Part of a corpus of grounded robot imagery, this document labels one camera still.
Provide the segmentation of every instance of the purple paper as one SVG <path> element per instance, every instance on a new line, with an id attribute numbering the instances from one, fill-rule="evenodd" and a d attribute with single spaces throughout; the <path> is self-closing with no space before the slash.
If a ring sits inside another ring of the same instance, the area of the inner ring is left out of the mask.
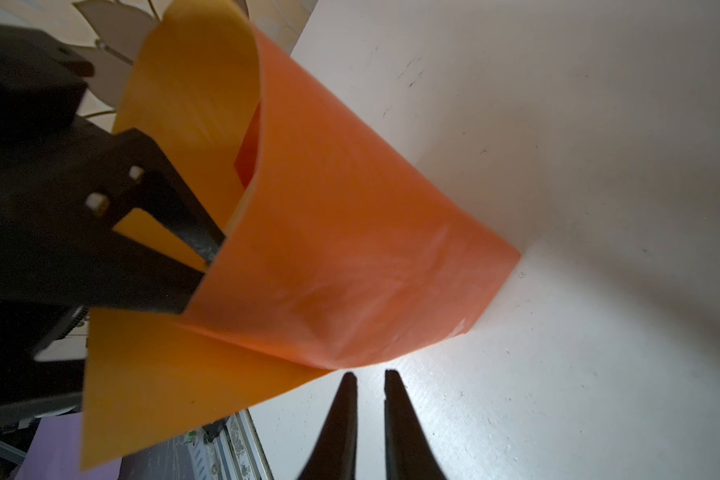
<path id="1" fill-rule="evenodd" d="M 80 471 L 82 429 L 82 413 L 40 420 L 15 480 L 116 480 L 122 458 Z"/>

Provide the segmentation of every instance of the orange paper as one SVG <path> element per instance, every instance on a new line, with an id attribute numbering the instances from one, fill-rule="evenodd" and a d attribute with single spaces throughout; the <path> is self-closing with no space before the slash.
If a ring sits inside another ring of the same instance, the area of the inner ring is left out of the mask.
<path id="1" fill-rule="evenodd" d="M 118 113 L 132 127 L 227 241 L 181 316 L 93 312 L 85 466 L 466 332 L 518 262 L 227 0 L 166 12 Z M 143 213 L 117 230 L 198 261 Z"/>

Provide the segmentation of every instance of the white bolt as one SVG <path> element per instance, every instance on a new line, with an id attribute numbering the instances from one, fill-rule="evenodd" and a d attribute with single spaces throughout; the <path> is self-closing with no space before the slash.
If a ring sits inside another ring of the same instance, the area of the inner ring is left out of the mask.
<path id="1" fill-rule="evenodd" d="M 85 205 L 94 212 L 94 215 L 101 216 L 106 212 L 106 208 L 110 206 L 110 199 L 104 194 L 93 192 L 85 199 Z"/>
<path id="2" fill-rule="evenodd" d="M 141 176 L 144 175 L 144 168 L 134 165 L 128 170 L 128 176 L 134 179 L 135 182 L 141 180 Z"/>

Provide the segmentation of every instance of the white table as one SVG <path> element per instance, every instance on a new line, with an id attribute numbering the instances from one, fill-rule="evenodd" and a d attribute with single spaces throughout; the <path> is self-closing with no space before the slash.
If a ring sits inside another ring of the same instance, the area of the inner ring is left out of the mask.
<path id="1" fill-rule="evenodd" d="M 383 371 L 461 478 L 720 478 L 720 0 L 320 0 L 293 57 L 518 268 L 467 335 Z M 334 373 L 251 409 L 278 480 Z"/>

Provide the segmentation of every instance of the white tabletop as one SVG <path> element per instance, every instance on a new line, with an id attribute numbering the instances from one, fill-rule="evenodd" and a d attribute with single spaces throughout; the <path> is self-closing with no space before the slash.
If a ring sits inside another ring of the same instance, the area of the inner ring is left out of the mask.
<path id="1" fill-rule="evenodd" d="M 293 57 L 524 257 L 400 371 L 460 478 L 720 478 L 720 0 L 320 0 Z M 252 408 L 278 480 L 340 373 Z"/>

